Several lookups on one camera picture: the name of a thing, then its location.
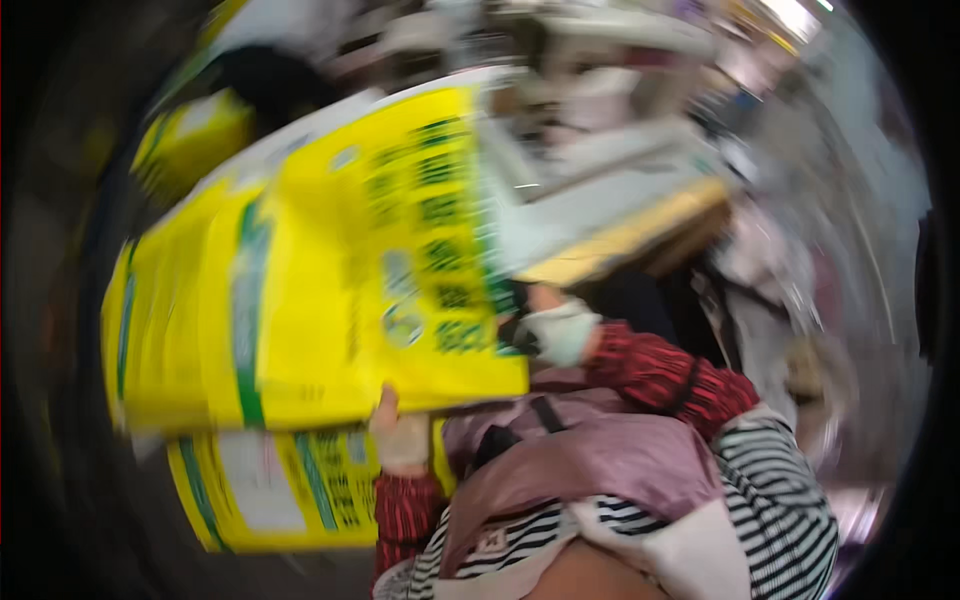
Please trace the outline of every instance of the person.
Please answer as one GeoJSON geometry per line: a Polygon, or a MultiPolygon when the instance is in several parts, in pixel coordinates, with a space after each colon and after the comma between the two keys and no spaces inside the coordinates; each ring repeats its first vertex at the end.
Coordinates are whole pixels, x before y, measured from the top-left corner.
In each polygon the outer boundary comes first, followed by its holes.
{"type": "Polygon", "coordinates": [[[520,329],[553,368],[531,394],[444,423],[460,479],[448,504],[427,466],[428,417],[398,416],[385,386],[370,422],[372,598],[823,593],[837,524],[786,421],[746,377],[671,344],[650,290],[614,291],[641,307],[633,329],[528,288],[520,329]]]}

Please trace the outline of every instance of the pink fabric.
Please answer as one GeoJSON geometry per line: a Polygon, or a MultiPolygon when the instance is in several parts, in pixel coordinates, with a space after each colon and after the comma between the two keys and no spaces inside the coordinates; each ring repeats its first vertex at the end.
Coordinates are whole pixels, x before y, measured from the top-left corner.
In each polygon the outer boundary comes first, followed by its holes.
{"type": "Polygon", "coordinates": [[[453,419],[444,427],[455,469],[469,464],[491,424],[510,426],[523,441],[473,473],[453,496],[441,578],[456,574],[490,518],[544,500],[608,493],[673,521],[723,493],[707,444],[686,423],[628,414],[613,391],[589,390],[549,397],[568,429],[546,434],[529,408],[530,398],[505,411],[453,419]]]}

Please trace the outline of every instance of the person's left hand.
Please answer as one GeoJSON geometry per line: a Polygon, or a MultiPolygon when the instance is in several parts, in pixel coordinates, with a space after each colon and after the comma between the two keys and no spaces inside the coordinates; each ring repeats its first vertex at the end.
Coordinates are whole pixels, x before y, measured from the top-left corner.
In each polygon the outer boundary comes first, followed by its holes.
{"type": "Polygon", "coordinates": [[[430,417],[425,413],[397,413],[396,391],[383,386],[380,404],[370,417],[370,433],[384,474],[422,477],[429,468],[430,417]]]}

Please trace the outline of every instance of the yellow plastic bag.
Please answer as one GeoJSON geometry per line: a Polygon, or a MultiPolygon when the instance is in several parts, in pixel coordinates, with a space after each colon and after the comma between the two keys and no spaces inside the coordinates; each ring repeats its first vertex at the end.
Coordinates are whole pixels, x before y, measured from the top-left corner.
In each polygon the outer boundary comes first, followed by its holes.
{"type": "Polygon", "coordinates": [[[131,171],[165,204],[186,196],[253,142],[253,108],[229,89],[160,114],[140,140],[131,171]]]}
{"type": "Polygon", "coordinates": [[[429,92],[287,158],[274,181],[206,189],[124,249],[103,308],[104,369],[130,429],[305,429],[527,391],[496,337],[492,266],[463,120],[429,92]]]}
{"type": "MultiPolygon", "coordinates": [[[[434,463],[455,481],[434,422],[434,463]]],[[[170,471],[197,539],[210,552],[294,552],[372,546],[377,539],[372,439],[362,428],[199,434],[167,445],[170,471]]]]}

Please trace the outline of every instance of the black and white striped sleeve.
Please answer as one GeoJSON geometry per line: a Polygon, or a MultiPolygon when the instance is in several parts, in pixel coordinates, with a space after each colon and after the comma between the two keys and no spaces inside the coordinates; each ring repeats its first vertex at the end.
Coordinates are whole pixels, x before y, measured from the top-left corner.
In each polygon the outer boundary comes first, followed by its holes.
{"type": "Polygon", "coordinates": [[[839,546],[836,519],[793,433],[741,420],[713,442],[753,598],[815,600],[839,546]]]}

